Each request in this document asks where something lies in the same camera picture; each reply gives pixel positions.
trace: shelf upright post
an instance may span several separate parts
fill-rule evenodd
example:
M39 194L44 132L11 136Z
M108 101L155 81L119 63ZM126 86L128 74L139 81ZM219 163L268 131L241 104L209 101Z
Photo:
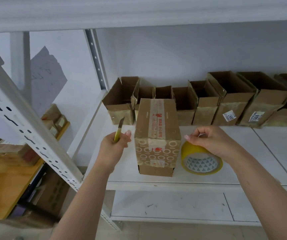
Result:
M56 138L43 125L42 120L4 71L2 64L3 61L0 57L0 118L77 191L81 186L82 173L59 145Z

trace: floor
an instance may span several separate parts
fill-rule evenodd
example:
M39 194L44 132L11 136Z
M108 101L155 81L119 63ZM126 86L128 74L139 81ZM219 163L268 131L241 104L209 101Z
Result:
M75 192L70 190L62 207L62 214L68 208ZM110 207L114 191L107 191L105 204ZM48 240L53 229L39 232L29 240ZM263 240L268 239L262 227L222 226L201 224L175 224L153 222L123 222L121 232L113 230L102 218L99 221L96 240L153 240L153 239L194 239L194 240Z

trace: wooden table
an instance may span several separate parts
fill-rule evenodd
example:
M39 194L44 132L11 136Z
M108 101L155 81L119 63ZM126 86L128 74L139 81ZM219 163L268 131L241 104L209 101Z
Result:
M67 122L57 140L69 125L70 122ZM7 218L43 163L41 158L33 167L7 166L0 163L0 220Z

